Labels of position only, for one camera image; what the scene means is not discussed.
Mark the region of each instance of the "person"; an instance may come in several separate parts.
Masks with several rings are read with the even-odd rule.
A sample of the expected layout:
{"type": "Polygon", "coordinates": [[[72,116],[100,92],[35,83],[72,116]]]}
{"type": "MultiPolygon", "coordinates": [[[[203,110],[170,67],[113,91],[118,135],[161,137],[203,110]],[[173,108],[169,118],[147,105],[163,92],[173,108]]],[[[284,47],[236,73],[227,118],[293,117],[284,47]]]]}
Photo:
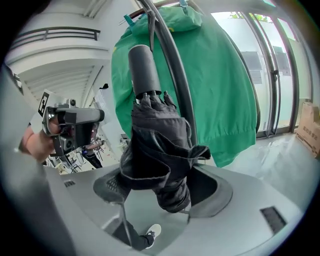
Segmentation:
{"type": "MultiPolygon", "coordinates": [[[[152,225],[145,235],[139,235],[135,230],[134,226],[127,221],[128,232],[130,234],[132,247],[137,251],[142,251],[144,249],[150,249],[154,243],[155,239],[161,233],[161,226],[159,224],[152,225]]],[[[126,232],[125,224],[122,222],[120,226],[112,234],[114,237],[122,241],[123,243],[130,246],[128,235],[126,232]]]]}
{"type": "MultiPolygon", "coordinates": [[[[52,119],[50,119],[49,128],[52,133],[58,134],[60,132],[57,117],[53,117],[52,119]]],[[[85,147],[88,150],[93,150],[95,148],[95,147],[91,147],[90,145],[85,147]]],[[[39,163],[43,163],[46,160],[46,158],[54,151],[54,149],[55,149],[54,142],[50,136],[46,135],[43,130],[41,130],[38,133],[34,133],[31,126],[28,125],[19,145],[19,150],[21,152],[31,155],[39,163]]],[[[94,164],[89,160],[90,158],[86,158],[86,159],[88,159],[88,161],[92,165],[95,164],[96,166],[98,166],[98,163],[99,163],[100,167],[102,167],[98,159],[97,159],[98,163],[94,163],[94,164]]],[[[127,223],[128,232],[131,238],[131,243],[132,243],[131,245],[137,251],[142,251],[144,249],[151,248],[154,245],[156,237],[159,236],[161,233],[161,226],[159,224],[152,225],[148,229],[145,235],[139,235],[136,232],[135,228],[132,226],[132,224],[130,224],[128,221],[126,223],[127,223]]],[[[130,242],[127,236],[124,223],[122,223],[115,230],[115,232],[113,233],[113,236],[119,239],[120,241],[122,241],[123,243],[130,246],[130,242]]]]}
{"type": "Polygon", "coordinates": [[[90,144],[82,147],[81,155],[89,161],[89,163],[94,168],[102,168],[102,164],[100,160],[97,158],[94,149],[101,147],[104,144],[104,141],[102,143],[98,144],[90,144]]]}

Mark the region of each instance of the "white floor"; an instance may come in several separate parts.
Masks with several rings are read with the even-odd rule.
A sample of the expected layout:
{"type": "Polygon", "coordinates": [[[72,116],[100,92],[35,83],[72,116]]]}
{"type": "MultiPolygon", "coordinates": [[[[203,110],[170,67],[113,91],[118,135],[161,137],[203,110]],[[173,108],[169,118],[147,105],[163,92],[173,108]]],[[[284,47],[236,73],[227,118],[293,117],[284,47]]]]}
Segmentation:
{"type": "MultiPolygon", "coordinates": [[[[207,165],[215,165],[212,160],[207,165]]],[[[320,180],[320,160],[296,138],[284,134],[258,139],[224,169],[265,181],[306,211],[320,180]]]]}

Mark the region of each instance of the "hanger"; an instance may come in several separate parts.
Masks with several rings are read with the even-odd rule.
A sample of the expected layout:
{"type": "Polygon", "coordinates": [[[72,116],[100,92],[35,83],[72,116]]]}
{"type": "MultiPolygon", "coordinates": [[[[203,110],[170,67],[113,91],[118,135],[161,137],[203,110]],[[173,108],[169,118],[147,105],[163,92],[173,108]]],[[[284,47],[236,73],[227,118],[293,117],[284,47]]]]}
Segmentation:
{"type": "MultiPolygon", "coordinates": [[[[164,0],[164,1],[161,1],[161,2],[153,3],[153,4],[154,4],[154,6],[156,8],[160,8],[162,6],[175,4],[175,3],[177,3],[177,4],[180,3],[181,7],[187,7],[188,6],[186,0],[164,0]]],[[[145,13],[144,9],[141,8],[140,10],[137,10],[137,11],[131,13],[129,16],[130,16],[131,19],[134,19],[134,18],[136,18],[139,15],[144,14],[144,13],[145,13]]]]}

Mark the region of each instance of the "balcony railing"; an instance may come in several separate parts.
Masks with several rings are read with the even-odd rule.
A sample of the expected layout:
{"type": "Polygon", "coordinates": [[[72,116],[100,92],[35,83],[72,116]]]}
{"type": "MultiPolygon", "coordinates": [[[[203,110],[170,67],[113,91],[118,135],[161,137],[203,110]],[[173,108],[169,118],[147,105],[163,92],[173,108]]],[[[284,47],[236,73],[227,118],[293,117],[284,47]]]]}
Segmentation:
{"type": "Polygon", "coordinates": [[[97,41],[100,30],[73,26],[44,27],[21,33],[11,46],[11,50],[37,41],[54,38],[84,38],[97,41]]]}

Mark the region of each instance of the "glass door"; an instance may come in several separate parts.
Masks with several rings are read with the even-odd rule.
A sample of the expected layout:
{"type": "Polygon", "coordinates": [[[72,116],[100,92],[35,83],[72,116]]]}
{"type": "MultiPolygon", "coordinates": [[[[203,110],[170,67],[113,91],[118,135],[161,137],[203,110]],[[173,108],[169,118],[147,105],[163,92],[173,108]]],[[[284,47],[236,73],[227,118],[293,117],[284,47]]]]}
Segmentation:
{"type": "Polygon", "coordinates": [[[234,41],[243,56],[260,105],[261,121],[258,131],[266,134],[271,113],[271,81],[269,66],[265,61],[260,44],[241,14],[237,12],[215,12],[211,15],[234,41]]]}
{"type": "Polygon", "coordinates": [[[260,32],[263,34],[274,65],[277,104],[273,132],[276,133],[277,128],[289,127],[290,125],[294,102],[292,69],[285,44],[273,20],[269,16],[259,14],[253,15],[251,13],[250,16],[254,19],[260,32]]]}

